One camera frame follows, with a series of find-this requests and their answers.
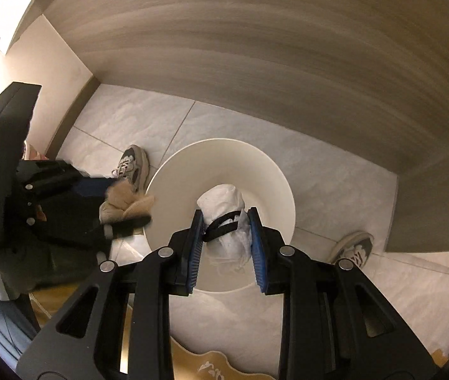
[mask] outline fuzzy beige glove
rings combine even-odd
[[[145,195],[143,191],[135,193],[127,179],[117,181],[107,189],[106,200],[99,208],[100,223],[116,223],[149,214],[154,201],[154,196]],[[135,234],[142,233],[143,230],[135,231]]]

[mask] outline grout line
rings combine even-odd
[[[386,247],[388,246],[388,240],[390,240],[390,233],[392,231],[393,217],[395,216],[395,206],[397,205],[398,195],[399,195],[399,176],[397,175],[395,184],[395,196],[393,197],[392,214],[390,215],[390,224],[388,225],[388,233],[386,235],[385,245],[383,246],[383,252],[386,251]]]
[[[86,133],[84,130],[82,130],[82,129],[78,128],[78,127],[73,126],[73,128],[74,128],[74,129],[77,129],[78,131],[80,131],[80,132],[82,132],[82,133],[84,133],[84,134],[87,134],[89,137],[92,137],[92,138],[94,138],[95,140],[100,141],[101,143],[106,144],[106,145],[109,146],[109,147],[112,147],[114,150],[117,150],[117,151],[120,151],[121,153],[124,153],[124,150],[119,150],[117,147],[114,147],[114,146],[112,146],[111,144],[106,143],[106,142],[104,142],[103,140],[100,140],[100,139],[97,138],[97,137],[94,137],[92,134]]]
[[[124,240],[121,240],[121,244],[119,245],[119,248],[117,249],[117,253],[116,253],[115,258],[111,258],[109,260],[112,260],[112,261],[116,261],[117,260],[117,256],[119,256],[119,252],[121,251],[121,248],[122,248],[123,244],[124,244]]]
[[[172,145],[173,139],[175,138],[175,136],[177,135],[177,133],[179,132],[180,128],[182,127],[182,125],[184,124],[184,122],[186,121],[186,117],[188,116],[188,114],[191,112],[191,110],[193,109],[193,106],[195,105],[196,100],[193,101],[190,109],[187,111],[186,115],[184,116],[184,118],[182,119],[182,121],[179,124],[179,127],[177,128],[177,130],[175,131],[175,134],[173,135],[172,139],[170,140],[170,143],[168,143],[168,147],[166,148],[165,152],[163,153],[163,155],[161,156],[161,160],[160,160],[160,165],[161,162],[163,161],[163,158],[165,158],[165,154],[168,151],[168,149],[170,148],[170,146]]]
[[[382,258],[385,258],[385,259],[388,259],[388,260],[392,260],[392,261],[397,261],[397,263],[402,263],[402,264],[410,265],[410,266],[413,266],[413,267],[418,267],[419,269],[433,271],[434,273],[446,274],[447,276],[449,276],[449,273],[445,273],[444,271],[437,271],[437,270],[434,270],[434,269],[428,269],[427,267],[423,267],[423,266],[420,266],[420,265],[417,265],[417,264],[406,263],[405,261],[401,261],[401,260],[398,260],[396,258],[386,257],[386,256],[383,256],[382,254],[371,253],[371,255],[375,255],[375,256],[382,257]]]
[[[332,242],[334,242],[334,243],[337,244],[337,241],[333,240],[332,238],[328,238],[328,237],[322,236],[322,235],[320,235],[320,234],[318,234],[318,233],[315,233],[315,232],[310,231],[310,230],[306,230],[305,228],[299,227],[299,226],[297,226],[297,225],[295,225],[295,228],[298,228],[299,230],[302,230],[302,231],[307,232],[307,233],[311,233],[311,234],[313,234],[313,235],[315,235],[315,236],[324,238],[325,240],[330,240],[330,241],[332,241]]]
[[[38,308],[41,310],[43,314],[45,314],[49,319],[52,318],[52,315],[47,311],[45,307],[43,307],[38,299],[36,299],[35,295],[33,293],[29,293],[29,299],[38,306]]]

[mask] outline white wall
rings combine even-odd
[[[0,52],[0,93],[11,82],[41,85],[28,141],[45,152],[69,106],[92,73],[45,16],[38,17],[10,48]]]

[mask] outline sneaker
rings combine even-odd
[[[347,258],[358,268],[363,268],[372,251],[372,236],[364,231],[347,235],[335,245],[328,258],[328,263],[335,264]]]
[[[135,187],[135,193],[145,186],[149,174],[149,160],[143,148],[129,146],[124,152],[119,165],[112,171],[116,178],[127,178]]]

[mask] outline white plastic bag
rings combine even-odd
[[[220,184],[205,192],[197,204],[206,226],[226,213],[240,210],[240,215],[221,223],[238,221],[237,229],[207,242],[204,252],[220,274],[243,271],[251,258],[251,226],[240,190],[232,184]]]

